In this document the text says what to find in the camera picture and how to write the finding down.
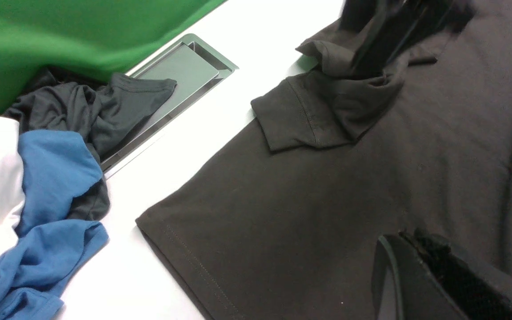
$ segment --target white table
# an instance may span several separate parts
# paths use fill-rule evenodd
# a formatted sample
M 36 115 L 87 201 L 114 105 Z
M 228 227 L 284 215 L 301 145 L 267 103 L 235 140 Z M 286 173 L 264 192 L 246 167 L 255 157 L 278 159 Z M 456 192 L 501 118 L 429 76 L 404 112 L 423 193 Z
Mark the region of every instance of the white table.
M 228 0 L 176 37 L 194 33 L 240 69 L 165 126 L 151 138 L 151 146 L 108 179 L 112 206 L 102 223 L 110 241 L 73 277 L 57 319 L 203 319 L 134 220 L 187 182 L 254 118 L 252 99 L 301 72 L 296 63 L 301 55 L 294 48 L 336 20 L 342 4 Z

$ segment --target dark gray t-shirt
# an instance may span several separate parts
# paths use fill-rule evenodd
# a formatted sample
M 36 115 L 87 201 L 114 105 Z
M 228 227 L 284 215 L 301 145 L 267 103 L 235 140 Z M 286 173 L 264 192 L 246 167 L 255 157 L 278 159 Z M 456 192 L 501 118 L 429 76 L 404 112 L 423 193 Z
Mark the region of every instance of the dark gray t-shirt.
M 79 84 L 73 80 L 83 80 Z M 43 68 L 4 113 L 20 123 L 20 133 L 47 129 L 78 132 L 98 163 L 171 97 L 171 79 L 133 79 L 114 73 L 101 86 L 62 69 Z M 110 208 L 106 181 L 73 200 L 69 219 L 100 220 Z
M 512 275 L 512 2 L 476 5 L 458 38 L 407 57 L 436 63 L 366 89 L 329 67 L 348 36 L 307 40 L 321 66 L 255 99 L 257 120 L 137 219 L 206 316 L 372 319 L 376 239 L 404 228 Z

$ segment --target pile of clothes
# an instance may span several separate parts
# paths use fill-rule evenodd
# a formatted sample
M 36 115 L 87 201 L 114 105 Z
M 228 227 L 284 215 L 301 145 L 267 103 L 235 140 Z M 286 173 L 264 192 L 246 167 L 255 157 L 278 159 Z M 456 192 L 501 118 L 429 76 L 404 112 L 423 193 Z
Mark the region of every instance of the pile of clothes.
M 69 279 L 108 241 L 101 158 L 175 87 L 44 68 L 0 117 L 0 319 L 61 308 Z

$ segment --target green backdrop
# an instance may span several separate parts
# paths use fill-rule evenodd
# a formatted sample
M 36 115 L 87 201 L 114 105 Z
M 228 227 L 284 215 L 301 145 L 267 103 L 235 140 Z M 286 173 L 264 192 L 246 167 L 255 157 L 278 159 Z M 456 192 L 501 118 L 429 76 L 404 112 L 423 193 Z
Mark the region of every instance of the green backdrop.
M 107 80 L 224 0 L 0 0 L 0 114 L 45 64 Z

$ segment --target dark brown t-shirt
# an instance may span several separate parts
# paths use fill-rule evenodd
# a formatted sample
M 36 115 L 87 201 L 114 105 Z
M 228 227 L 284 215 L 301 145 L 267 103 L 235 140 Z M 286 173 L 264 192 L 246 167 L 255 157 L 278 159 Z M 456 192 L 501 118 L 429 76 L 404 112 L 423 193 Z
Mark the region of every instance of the dark brown t-shirt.
M 403 228 L 512 275 L 512 2 L 477 10 L 361 83 L 334 73 L 349 37 L 323 30 L 299 48 L 320 67 L 137 219 L 206 316 L 372 319 L 376 239 Z M 407 67 L 420 52 L 439 59 Z

